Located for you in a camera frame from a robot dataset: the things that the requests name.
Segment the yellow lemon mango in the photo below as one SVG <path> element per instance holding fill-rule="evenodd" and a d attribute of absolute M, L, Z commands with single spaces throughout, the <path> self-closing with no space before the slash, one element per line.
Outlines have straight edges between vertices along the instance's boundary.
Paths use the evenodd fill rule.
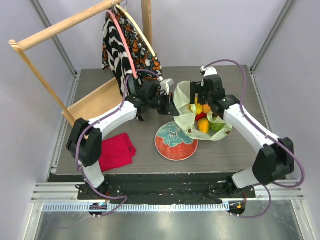
<path fill-rule="evenodd" d="M 194 104 L 189 104 L 188 107 L 189 107 L 189 110 L 192 113 L 195 113 L 197 116 L 203 112 L 203 107 L 201 104 L 198 103 L 197 97 L 194 99 Z"/>

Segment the light green plastic bag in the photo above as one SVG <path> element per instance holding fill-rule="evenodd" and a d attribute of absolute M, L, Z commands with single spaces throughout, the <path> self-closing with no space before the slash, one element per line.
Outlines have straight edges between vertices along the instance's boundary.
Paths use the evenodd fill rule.
<path fill-rule="evenodd" d="M 198 130 L 197 123 L 195 121 L 196 114 L 189 110 L 190 104 L 190 82 L 182 81 L 177 84 L 174 91 L 173 102 L 179 111 L 179 116 L 174 117 L 175 123 L 192 139 L 202 141 L 219 141 L 228 136 L 233 126 L 226 123 L 225 120 L 218 117 L 213 117 L 212 112 L 209 113 L 209 119 L 215 122 L 224 122 L 225 127 L 219 132 L 209 130 L 209 133 L 203 133 Z"/>

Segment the orange peach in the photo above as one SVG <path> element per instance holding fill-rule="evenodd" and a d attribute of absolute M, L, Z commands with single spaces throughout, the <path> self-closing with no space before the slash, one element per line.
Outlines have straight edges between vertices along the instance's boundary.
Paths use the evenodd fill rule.
<path fill-rule="evenodd" d="M 202 105 L 202 112 L 208 114 L 211 111 L 211 107 L 208 104 Z"/>

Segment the red bell pepper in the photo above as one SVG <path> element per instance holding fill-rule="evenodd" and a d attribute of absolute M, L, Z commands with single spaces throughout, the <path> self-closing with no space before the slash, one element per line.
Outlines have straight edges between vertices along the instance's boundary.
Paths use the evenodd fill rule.
<path fill-rule="evenodd" d="M 199 121 L 199 120 L 201 120 L 203 118 L 206 118 L 206 117 L 207 117 L 207 114 L 204 113 L 204 112 L 201 112 L 200 114 L 195 116 L 195 121 L 197 122 L 197 121 Z"/>

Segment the yellow green mango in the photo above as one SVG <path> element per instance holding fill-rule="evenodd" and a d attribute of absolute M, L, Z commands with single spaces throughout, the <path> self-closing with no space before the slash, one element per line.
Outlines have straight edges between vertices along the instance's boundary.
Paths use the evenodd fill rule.
<path fill-rule="evenodd" d="M 205 134 L 208 134 L 210 131 L 210 122 L 207 118 L 201 118 L 197 121 L 197 129 Z"/>

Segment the green custard apple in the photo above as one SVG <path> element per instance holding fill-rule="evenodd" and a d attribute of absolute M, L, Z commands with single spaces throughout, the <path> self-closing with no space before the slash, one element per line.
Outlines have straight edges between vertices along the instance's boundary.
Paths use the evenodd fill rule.
<path fill-rule="evenodd" d="M 225 122 L 210 122 L 210 129 L 214 132 L 219 132 L 225 127 Z"/>

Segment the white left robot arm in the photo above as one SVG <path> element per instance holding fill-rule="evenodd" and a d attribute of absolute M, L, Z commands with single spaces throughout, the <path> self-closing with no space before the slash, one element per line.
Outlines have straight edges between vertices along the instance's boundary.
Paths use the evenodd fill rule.
<path fill-rule="evenodd" d="M 180 115 L 177 110 L 170 87 L 174 84 L 171 78 L 161 82 L 150 79 L 134 94 L 125 97 L 122 102 L 90 120 L 76 120 L 66 148 L 76 159 L 76 164 L 84 173 L 84 179 L 89 184 L 89 194 L 100 200 L 107 192 L 105 177 L 99 166 L 102 154 L 102 141 L 114 129 L 131 121 L 148 110 L 157 110 L 159 115 Z"/>

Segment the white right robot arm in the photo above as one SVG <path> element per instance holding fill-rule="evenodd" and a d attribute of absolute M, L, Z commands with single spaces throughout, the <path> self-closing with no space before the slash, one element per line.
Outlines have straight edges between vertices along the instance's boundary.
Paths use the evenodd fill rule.
<path fill-rule="evenodd" d="M 294 171 L 293 142 L 268 131 L 234 95 L 227 95 L 218 75 L 206 76 L 189 85 L 190 103 L 208 104 L 212 112 L 236 128 L 257 153 L 253 166 L 235 173 L 227 181 L 225 190 L 230 197 L 238 197 L 248 186 L 268 185 Z"/>

